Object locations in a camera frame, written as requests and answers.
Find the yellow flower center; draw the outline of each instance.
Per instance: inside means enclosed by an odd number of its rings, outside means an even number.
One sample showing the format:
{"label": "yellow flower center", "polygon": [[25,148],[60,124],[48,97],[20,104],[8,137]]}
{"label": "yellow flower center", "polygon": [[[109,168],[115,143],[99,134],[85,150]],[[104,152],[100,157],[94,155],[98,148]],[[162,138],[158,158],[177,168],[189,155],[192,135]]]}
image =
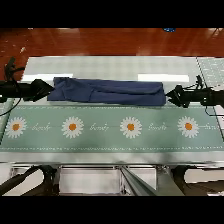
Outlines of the yellow flower center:
{"label": "yellow flower center", "polygon": [[128,124],[127,128],[129,131],[133,131],[135,129],[135,126],[134,126],[134,124]]}
{"label": "yellow flower center", "polygon": [[17,130],[19,130],[19,124],[14,124],[14,125],[12,126],[12,129],[13,129],[13,131],[17,131]]}
{"label": "yellow flower center", "polygon": [[192,124],[186,123],[185,128],[190,131],[192,129]]}
{"label": "yellow flower center", "polygon": [[74,131],[74,130],[76,129],[76,124],[70,124],[70,125],[69,125],[69,129],[70,129],[71,131]]}

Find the wooden floor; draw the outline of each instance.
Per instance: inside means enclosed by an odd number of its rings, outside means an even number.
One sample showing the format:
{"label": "wooden floor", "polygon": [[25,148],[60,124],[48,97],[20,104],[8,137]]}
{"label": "wooden floor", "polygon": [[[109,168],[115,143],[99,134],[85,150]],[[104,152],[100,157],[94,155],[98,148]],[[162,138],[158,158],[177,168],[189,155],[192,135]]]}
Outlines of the wooden floor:
{"label": "wooden floor", "polygon": [[167,33],[161,28],[0,29],[0,79],[11,56],[16,58],[17,67],[25,66],[30,56],[224,57],[223,30],[177,28],[176,32]]}

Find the navy blue fabric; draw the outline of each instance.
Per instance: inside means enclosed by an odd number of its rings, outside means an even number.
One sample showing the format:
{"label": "navy blue fabric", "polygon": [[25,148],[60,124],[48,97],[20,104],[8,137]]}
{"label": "navy blue fabric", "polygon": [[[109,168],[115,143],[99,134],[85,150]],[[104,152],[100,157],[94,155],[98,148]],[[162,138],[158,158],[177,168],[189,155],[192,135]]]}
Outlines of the navy blue fabric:
{"label": "navy blue fabric", "polygon": [[161,82],[54,78],[54,88],[48,101],[137,106],[163,106],[166,103]]}

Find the blue object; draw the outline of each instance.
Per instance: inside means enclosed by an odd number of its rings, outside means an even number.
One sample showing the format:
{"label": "blue object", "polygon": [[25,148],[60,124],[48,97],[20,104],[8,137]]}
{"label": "blue object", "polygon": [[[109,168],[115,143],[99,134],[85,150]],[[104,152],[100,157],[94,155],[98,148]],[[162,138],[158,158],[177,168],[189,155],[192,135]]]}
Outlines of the blue object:
{"label": "blue object", "polygon": [[166,103],[161,82],[54,78],[54,87],[48,101],[138,106],[163,106]]}
{"label": "blue object", "polygon": [[176,28],[163,28],[163,30],[166,32],[174,32],[176,31]]}

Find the daisy print tablecloth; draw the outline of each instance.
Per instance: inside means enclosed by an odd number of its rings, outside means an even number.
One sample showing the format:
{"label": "daisy print tablecloth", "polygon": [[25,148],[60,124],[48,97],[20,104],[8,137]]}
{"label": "daisy print tablecloth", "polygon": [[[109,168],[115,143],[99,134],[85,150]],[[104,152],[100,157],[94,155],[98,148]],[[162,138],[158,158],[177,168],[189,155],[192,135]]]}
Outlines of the daisy print tablecloth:
{"label": "daisy print tablecloth", "polygon": [[9,117],[6,152],[222,151],[217,120],[204,107],[18,106]]}

